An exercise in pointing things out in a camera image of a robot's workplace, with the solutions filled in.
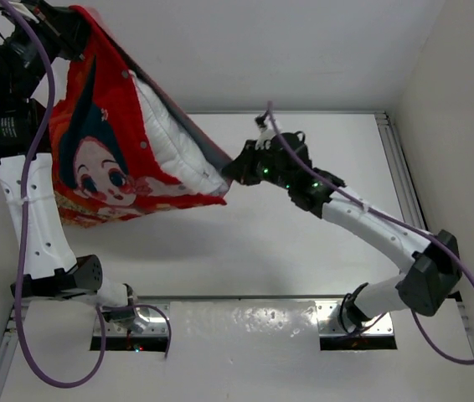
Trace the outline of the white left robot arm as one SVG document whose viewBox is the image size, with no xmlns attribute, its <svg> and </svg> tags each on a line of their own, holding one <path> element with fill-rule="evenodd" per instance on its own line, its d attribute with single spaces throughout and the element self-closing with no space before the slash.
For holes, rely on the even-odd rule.
<svg viewBox="0 0 474 402">
<path fill-rule="evenodd" d="M 74 300 L 97 307 L 108 322 L 132 318 L 138 312 L 132 288 L 107 279 L 97 256 L 76 256 L 65 238 L 49 145 L 55 95 L 45 104 L 33 97 L 42 80 L 54 89 L 55 59 L 84 58 L 87 26 L 44 1 L 0 1 L 0 12 L 14 26 L 0 43 L 0 184 L 19 249 L 14 305 Z"/>
</svg>

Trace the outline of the white pillow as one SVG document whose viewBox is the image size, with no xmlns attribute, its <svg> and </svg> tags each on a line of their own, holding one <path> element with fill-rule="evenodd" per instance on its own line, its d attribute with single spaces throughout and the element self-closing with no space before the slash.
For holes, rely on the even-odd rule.
<svg viewBox="0 0 474 402">
<path fill-rule="evenodd" d="M 132 77 L 139 100 L 144 128 L 153 156 L 163 173 L 178 180 L 165 184 L 153 173 L 146 177 L 152 196 L 223 196 L 229 184 L 203 155 L 185 129 L 171 117 L 153 89 L 140 78 Z"/>
</svg>

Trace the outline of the aluminium frame rail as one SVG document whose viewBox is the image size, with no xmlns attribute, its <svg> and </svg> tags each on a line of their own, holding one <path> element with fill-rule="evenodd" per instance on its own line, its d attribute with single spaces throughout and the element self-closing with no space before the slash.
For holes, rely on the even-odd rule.
<svg viewBox="0 0 474 402">
<path fill-rule="evenodd" d="M 374 117 L 393 179 L 401 215 L 406 223 L 417 229 L 428 229 L 394 124 L 385 112 L 377 112 Z"/>
</svg>

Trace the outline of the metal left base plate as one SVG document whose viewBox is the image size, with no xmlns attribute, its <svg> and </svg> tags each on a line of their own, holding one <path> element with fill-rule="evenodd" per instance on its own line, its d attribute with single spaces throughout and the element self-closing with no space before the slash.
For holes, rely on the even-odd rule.
<svg viewBox="0 0 474 402">
<path fill-rule="evenodd" d="M 170 304 L 165 301 L 137 300 L 136 307 L 122 310 L 103 307 L 106 334 L 111 337 L 131 335 L 139 338 L 166 337 L 167 319 L 170 318 Z"/>
</svg>

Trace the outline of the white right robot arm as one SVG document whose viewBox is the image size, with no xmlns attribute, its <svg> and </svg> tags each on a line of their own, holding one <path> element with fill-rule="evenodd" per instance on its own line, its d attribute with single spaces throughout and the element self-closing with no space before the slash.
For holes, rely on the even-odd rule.
<svg viewBox="0 0 474 402">
<path fill-rule="evenodd" d="M 284 188 L 298 208 L 349 231 L 397 266 L 397 276 L 363 283 L 345 296 L 337 313 L 344 331 L 360 331 L 386 312 L 410 309 L 434 316 L 461 279 L 458 265 L 447 255 L 457 253 L 456 237 L 445 230 L 417 235 L 373 215 L 341 178 L 313 167 L 304 139 L 297 131 L 261 146 L 248 140 L 222 173 L 245 186 L 268 182 Z"/>
</svg>

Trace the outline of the red cartoon print pillowcase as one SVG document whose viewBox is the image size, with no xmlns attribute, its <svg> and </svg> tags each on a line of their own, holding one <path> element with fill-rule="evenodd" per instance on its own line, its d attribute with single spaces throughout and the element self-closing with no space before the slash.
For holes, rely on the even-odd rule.
<svg viewBox="0 0 474 402">
<path fill-rule="evenodd" d="M 85 60 L 70 63 L 65 97 L 54 107 L 49 122 L 54 190 L 62 222 L 90 227 L 172 209 L 224 204 L 225 195 L 150 194 L 149 173 L 165 184 L 178 180 L 163 173 L 153 156 L 133 76 L 153 89 L 229 187 L 222 169 L 230 157 L 116 42 L 96 10 L 80 5 L 72 9 L 91 31 Z"/>
</svg>

